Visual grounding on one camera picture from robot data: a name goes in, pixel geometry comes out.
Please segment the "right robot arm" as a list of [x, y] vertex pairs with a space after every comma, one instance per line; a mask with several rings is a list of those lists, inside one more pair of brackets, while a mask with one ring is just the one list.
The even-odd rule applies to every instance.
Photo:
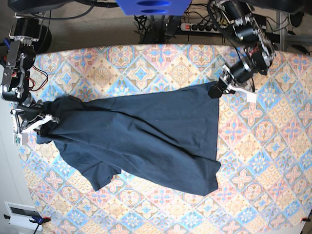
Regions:
[[15, 15], [8, 38], [3, 40], [8, 48], [4, 61], [0, 97], [12, 109], [16, 134], [39, 131], [41, 126], [59, 118], [44, 110], [41, 100], [34, 100], [32, 92], [39, 91], [48, 82], [48, 74], [35, 66], [37, 53], [46, 41], [49, 28], [35, 17]]

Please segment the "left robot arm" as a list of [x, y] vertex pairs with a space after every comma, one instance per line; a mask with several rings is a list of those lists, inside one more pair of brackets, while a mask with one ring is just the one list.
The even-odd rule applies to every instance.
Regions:
[[237, 0], [211, 0], [207, 11], [217, 31], [229, 42], [243, 45], [244, 54], [233, 65], [224, 64], [218, 82], [210, 87], [208, 95], [241, 92], [248, 102], [256, 102], [257, 93], [253, 80], [255, 74], [267, 75], [276, 56], [273, 44], [268, 40], [248, 6]]

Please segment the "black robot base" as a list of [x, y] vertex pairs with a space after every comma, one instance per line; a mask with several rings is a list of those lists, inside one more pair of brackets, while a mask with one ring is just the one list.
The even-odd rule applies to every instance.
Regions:
[[72, 0], [8, 0], [8, 7], [16, 13], [31, 14], [54, 10]]
[[312, 0], [243, 0], [256, 7], [266, 8], [290, 14], [298, 12], [312, 14]]

